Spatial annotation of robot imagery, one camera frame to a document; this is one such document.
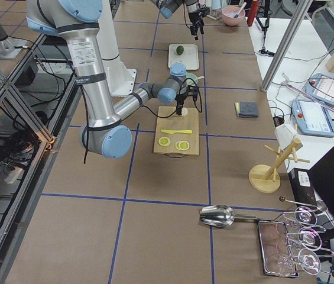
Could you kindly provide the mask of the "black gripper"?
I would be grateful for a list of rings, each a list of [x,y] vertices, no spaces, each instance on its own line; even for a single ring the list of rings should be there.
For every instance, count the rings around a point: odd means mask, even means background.
[[[176,114],[183,115],[183,105],[184,101],[188,97],[192,97],[194,103],[197,102],[199,96],[199,87],[198,86],[187,86],[186,90],[176,96]]]
[[[187,6],[187,12],[190,20],[190,32],[195,40],[198,40],[197,29],[199,28],[200,33],[204,34],[204,17],[210,13],[210,8],[207,6]]]

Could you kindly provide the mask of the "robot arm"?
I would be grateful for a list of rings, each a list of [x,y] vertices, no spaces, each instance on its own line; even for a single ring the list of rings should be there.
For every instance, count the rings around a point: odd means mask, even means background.
[[[151,1],[160,11],[160,14],[169,19],[180,7],[186,8],[190,25],[187,25],[191,35],[195,40],[198,40],[198,31],[204,35],[203,27],[204,17],[210,13],[210,8],[205,4],[200,4],[197,0],[152,0]]]
[[[86,152],[110,159],[124,156],[131,147],[131,130],[122,121],[148,100],[164,104],[175,102],[177,115],[183,102],[198,88],[190,87],[186,67],[174,63],[164,83],[143,83],[136,91],[113,104],[99,50],[97,34],[106,16],[110,27],[113,17],[108,1],[27,1],[28,26],[39,33],[63,38],[75,69],[75,82],[85,101],[86,126],[81,132]]]

